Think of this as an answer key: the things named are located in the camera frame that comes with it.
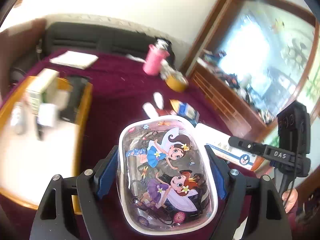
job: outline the yellow tape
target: yellow tape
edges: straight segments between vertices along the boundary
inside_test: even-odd
[[[189,82],[181,74],[172,74],[166,81],[168,87],[176,92],[183,92],[189,85]]]

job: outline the blue flower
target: blue flower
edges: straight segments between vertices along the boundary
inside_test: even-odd
[[[138,222],[139,222],[140,224],[142,224],[143,226],[145,226],[145,227],[148,227],[148,226],[149,226],[149,221],[148,221],[146,218],[144,218],[144,217],[142,217],[142,216],[138,216],[137,220],[138,220]]]

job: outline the pink bottle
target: pink bottle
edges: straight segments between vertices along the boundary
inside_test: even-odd
[[[149,45],[149,52],[146,62],[143,65],[143,71],[148,75],[156,76],[161,70],[161,61],[170,54],[167,51],[168,43],[164,40],[158,39],[156,45]]]

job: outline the metal screw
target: metal screw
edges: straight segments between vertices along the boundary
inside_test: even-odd
[[[60,179],[60,175],[59,175],[59,174],[56,174],[56,175],[54,175],[54,176],[52,177],[52,179],[53,179],[53,180],[58,180],[58,179]]]
[[[268,175],[263,175],[262,178],[265,180],[265,181],[270,181],[270,177]]]
[[[232,169],[232,170],[230,171],[230,173],[231,173],[233,176],[239,175],[239,171],[236,170],[236,169]]]
[[[93,170],[91,170],[91,169],[87,169],[87,170],[84,171],[84,174],[85,174],[86,176],[89,176],[89,175],[91,175],[92,173],[93,173]]]

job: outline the purple bed sheet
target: purple bed sheet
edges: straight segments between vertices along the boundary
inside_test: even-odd
[[[37,75],[42,69],[51,68],[59,71],[60,77],[78,74],[90,78],[90,82],[93,84],[92,105],[84,132],[81,171],[94,167],[98,160],[105,158],[111,148],[118,144],[120,133],[127,125],[148,118],[142,109],[142,105],[146,102],[154,104],[153,93],[156,91],[163,95],[165,109],[170,108],[170,99],[187,102],[200,113],[200,122],[231,135],[225,123],[212,109],[212,106],[207,103],[196,86],[190,84],[184,93],[177,93],[171,90],[159,76],[146,75],[142,70],[142,63],[117,55],[97,53],[99,59],[86,70],[55,65],[49,62],[50,58],[65,51],[57,51],[43,59],[28,72],[28,75]],[[254,176],[251,171],[238,166],[236,168],[244,175]],[[250,198],[246,197],[241,221],[248,214],[249,202]],[[21,238],[29,239],[35,211],[21,207],[1,195],[0,204],[8,218],[17,227]],[[150,236],[138,233],[126,222],[115,182],[109,194],[99,202],[99,205],[114,239],[126,239],[129,235],[130,239],[150,239]],[[219,203],[218,212],[213,221],[196,232],[188,233],[188,237],[190,239],[208,239],[217,224],[223,207],[224,203]],[[81,239],[89,239],[82,216],[77,216],[77,222]],[[163,239],[163,237],[156,236],[152,238]],[[185,235],[166,236],[165,239],[185,239]]]

